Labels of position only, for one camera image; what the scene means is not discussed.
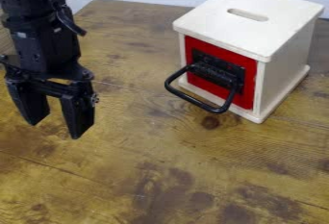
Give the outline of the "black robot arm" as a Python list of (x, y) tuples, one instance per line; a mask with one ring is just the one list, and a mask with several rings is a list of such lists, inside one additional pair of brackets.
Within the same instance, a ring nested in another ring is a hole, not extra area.
[(67, 0), (0, 0), (0, 8), (16, 49), (0, 55), (0, 63), (20, 115), (37, 124), (50, 115), (48, 98), (58, 98), (71, 138), (78, 139), (94, 125), (98, 101), (94, 74), (79, 63), (86, 30)]

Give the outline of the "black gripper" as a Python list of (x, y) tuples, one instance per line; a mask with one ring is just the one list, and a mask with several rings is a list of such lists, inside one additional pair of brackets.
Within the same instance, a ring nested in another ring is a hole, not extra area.
[(79, 36), (86, 30), (71, 15), (11, 17), (9, 30), (16, 52), (5, 55), (5, 84), (20, 115), (35, 126), (50, 115), (47, 96), (62, 97), (62, 111), (72, 139), (94, 125), (94, 75), (80, 63)]

